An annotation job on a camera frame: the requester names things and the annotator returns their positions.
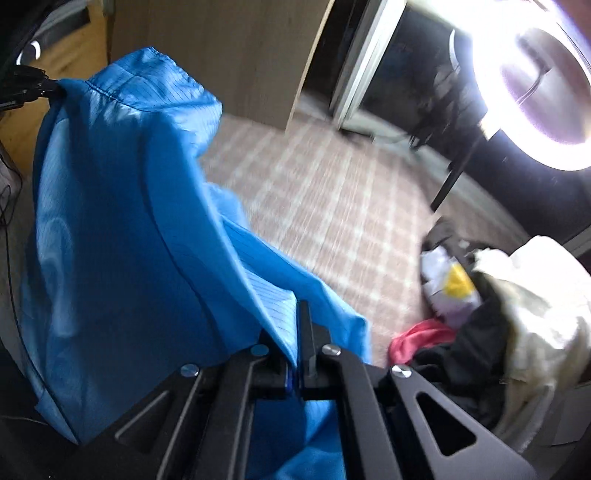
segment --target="black cable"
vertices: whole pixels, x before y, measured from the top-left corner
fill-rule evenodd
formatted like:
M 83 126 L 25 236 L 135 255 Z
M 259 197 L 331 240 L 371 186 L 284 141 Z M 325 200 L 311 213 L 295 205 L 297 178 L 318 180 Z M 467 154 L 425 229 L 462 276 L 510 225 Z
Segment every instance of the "black cable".
M 521 105 L 523 102 L 525 102 L 529 97 L 531 97 L 535 93 L 535 91 L 540 86 L 540 83 L 542 83 L 542 78 L 544 77 L 545 74 L 546 74 L 546 72 L 540 71 L 540 73 L 538 74 L 538 77 L 536 78 L 535 82 L 530 87 L 530 89 L 527 90 L 527 92 L 525 92 L 523 95 L 521 95 L 517 99 L 517 105 Z
M 4 227 L 4 238 L 6 240 L 6 267 L 7 267 L 7 274 L 8 274 L 8 289 L 9 289 L 9 292 L 10 292 L 10 303 L 11 303 L 11 306 L 12 306 L 12 315 L 14 317 L 14 324 L 17 327 L 18 339 L 21 342 L 21 346 L 22 346 L 22 349 L 23 349 L 23 351 L 25 353 L 25 356 L 27 357 L 28 364 L 31 366 L 31 368 L 35 372 L 35 376 L 39 379 L 39 382 L 41 383 L 41 386 L 45 389 L 45 391 L 47 392 L 47 394 L 51 398 L 52 402 L 56 406 L 57 411 L 60 413 L 60 415 L 62 416 L 62 418 L 66 422 L 66 425 L 70 429 L 70 432 L 72 433 L 72 436 L 76 440 L 76 443 L 78 443 L 78 445 L 81 445 L 82 443 L 80 442 L 80 438 L 76 434 L 76 431 L 74 430 L 74 428 L 72 428 L 72 425 L 70 424 L 70 422 L 68 420 L 68 417 L 66 417 L 66 415 L 64 414 L 64 411 L 63 411 L 60 403 L 57 401 L 57 397 L 56 397 L 55 393 L 53 393 L 53 390 L 45 382 L 45 380 L 43 379 L 43 377 L 39 373 L 39 370 L 37 369 L 35 363 L 33 363 L 33 359 L 31 358 L 31 355 L 29 355 L 29 351 L 27 350 L 27 346 L 25 345 L 25 340 L 22 337 L 21 324 L 18 321 L 18 316 L 17 316 L 17 306 L 16 306 L 16 303 L 14 302 L 14 290 L 12 288 L 12 271 L 11 271 L 11 267 L 10 267 L 10 248 L 9 248 L 9 242 L 8 242 L 8 226 L 12 222 L 12 218 L 14 217 L 14 211 L 15 211 L 15 208 L 17 206 L 17 201 L 18 201 L 18 198 L 19 198 L 19 196 L 21 194 L 21 190 L 22 190 L 22 175 L 20 174 L 19 171 L 17 171 L 16 169 L 10 167 L 7 164 L 7 162 L 4 160 L 4 157 L 2 156 L 2 154 L 0 154 L 0 161 L 2 161 L 2 163 L 4 164 L 4 166 L 6 168 L 8 168 L 9 170 L 13 171 L 17 175 L 17 177 L 19 178 L 19 180 L 20 180 L 20 188 L 19 188 L 19 190 L 18 190 L 18 192 L 17 192 L 17 194 L 16 194 L 16 196 L 14 198 L 14 201 L 13 201 L 13 204 L 12 204 L 12 212 L 11 212 L 11 215 L 10 215 L 10 219 L 8 221 L 6 220 L 6 210 L 8 209 L 8 202 L 7 202 L 7 204 L 6 204 L 6 206 L 4 208 L 1 208 L 0 207 L 0 227 Z M 10 195 L 11 195 L 11 187 L 10 187 L 10 185 L 6 185 L 4 187 L 4 189 L 2 189 L 2 192 L 0 192 L 0 198 L 4 195 L 4 192 L 6 191 L 7 188 L 8 188 L 8 200 L 10 200 Z

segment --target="black cloth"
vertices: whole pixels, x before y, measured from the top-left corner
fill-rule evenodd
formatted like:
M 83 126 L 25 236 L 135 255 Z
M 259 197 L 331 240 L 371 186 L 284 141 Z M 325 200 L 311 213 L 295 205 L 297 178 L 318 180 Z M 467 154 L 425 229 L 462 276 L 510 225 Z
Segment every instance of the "black cloth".
M 504 360 L 509 323 L 491 287 L 486 301 L 458 330 L 453 343 L 420 349 L 411 367 L 487 429 L 505 404 Z

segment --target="blue cloth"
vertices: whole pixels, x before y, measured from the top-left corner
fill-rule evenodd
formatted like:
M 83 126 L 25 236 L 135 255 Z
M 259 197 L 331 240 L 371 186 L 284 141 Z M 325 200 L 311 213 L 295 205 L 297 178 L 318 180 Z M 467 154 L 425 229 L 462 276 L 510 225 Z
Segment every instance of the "blue cloth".
M 217 130 L 215 97 L 153 48 L 60 84 L 35 151 L 22 330 L 83 443 L 180 365 L 223 362 L 261 328 L 295 366 L 296 299 L 369 359 L 365 320 L 206 182 L 197 159 Z M 39 412 L 72 439 L 30 378 Z M 342 478 L 335 418 L 328 402 L 259 402 L 249 476 Z

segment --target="floor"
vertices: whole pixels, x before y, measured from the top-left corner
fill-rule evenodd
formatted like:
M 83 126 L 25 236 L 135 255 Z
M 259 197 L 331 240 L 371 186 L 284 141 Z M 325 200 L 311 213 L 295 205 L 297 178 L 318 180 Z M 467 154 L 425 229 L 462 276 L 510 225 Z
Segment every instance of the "floor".
M 309 112 L 296 112 L 287 132 L 225 115 L 200 162 L 239 196 L 255 233 L 370 321 L 377 365 L 391 338 L 426 316 L 418 256 L 440 215 L 467 238 L 508 252 L 522 244 L 453 193 L 432 214 L 439 185 L 419 164 Z

